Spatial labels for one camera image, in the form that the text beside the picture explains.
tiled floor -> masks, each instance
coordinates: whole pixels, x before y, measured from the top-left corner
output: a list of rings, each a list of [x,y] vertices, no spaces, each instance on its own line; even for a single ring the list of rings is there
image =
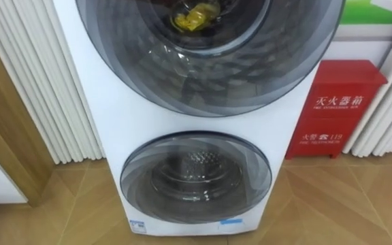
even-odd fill
[[[257,231],[200,238],[131,233],[107,163],[65,165],[40,207],[0,206],[0,244],[392,244],[392,154],[286,161]]]

red cabinet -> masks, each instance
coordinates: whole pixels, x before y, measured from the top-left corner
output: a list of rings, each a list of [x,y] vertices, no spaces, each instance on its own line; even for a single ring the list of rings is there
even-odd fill
[[[387,82],[369,61],[322,61],[287,151],[338,156],[376,92]]]

stacked washer dryer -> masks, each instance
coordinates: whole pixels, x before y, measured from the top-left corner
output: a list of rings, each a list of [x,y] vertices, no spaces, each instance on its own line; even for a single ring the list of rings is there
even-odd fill
[[[343,5],[54,0],[133,232],[258,227]]]

washing machine door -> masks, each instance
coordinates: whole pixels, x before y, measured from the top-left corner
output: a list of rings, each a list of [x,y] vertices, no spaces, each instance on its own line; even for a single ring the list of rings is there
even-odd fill
[[[267,195],[271,184],[269,162],[257,147],[213,132],[152,140],[128,158],[120,178],[134,208],[186,224],[241,215]]]
[[[98,53],[127,86],[164,108],[207,117],[256,110],[298,85],[328,47],[344,5],[76,1]]]

wooden panel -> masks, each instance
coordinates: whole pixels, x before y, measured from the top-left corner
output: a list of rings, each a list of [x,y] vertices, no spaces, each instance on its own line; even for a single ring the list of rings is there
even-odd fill
[[[0,165],[31,205],[39,197],[54,163],[0,59]]]

